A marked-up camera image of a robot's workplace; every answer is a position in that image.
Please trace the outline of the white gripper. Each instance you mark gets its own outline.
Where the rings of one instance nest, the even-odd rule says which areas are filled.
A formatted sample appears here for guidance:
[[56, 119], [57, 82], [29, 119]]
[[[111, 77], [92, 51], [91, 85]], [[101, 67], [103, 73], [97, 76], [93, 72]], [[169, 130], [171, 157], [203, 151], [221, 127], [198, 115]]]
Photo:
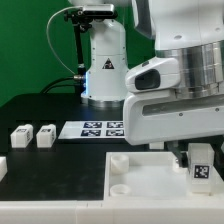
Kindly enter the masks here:
[[[224, 134], [224, 95], [177, 100], [170, 90], [129, 93], [123, 107], [125, 139], [131, 145], [167, 142], [182, 168], [188, 167], [183, 139]], [[215, 138], [215, 167], [224, 169], [224, 137]]]

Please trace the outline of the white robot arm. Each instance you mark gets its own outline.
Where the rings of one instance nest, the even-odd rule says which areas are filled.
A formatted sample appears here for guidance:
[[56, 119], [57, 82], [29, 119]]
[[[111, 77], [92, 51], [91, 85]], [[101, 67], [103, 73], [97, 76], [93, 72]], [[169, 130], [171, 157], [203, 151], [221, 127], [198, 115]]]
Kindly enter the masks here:
[[[177, 142], [224, 134], [224, 0], [83, 0], [91, 18], [92, 64], [85, 102], [121, 106], [126, 141], [163, 142], [181, 166]], [[127, 66], [125, 29], [116, 7], [154, 39], [153, 58]]]

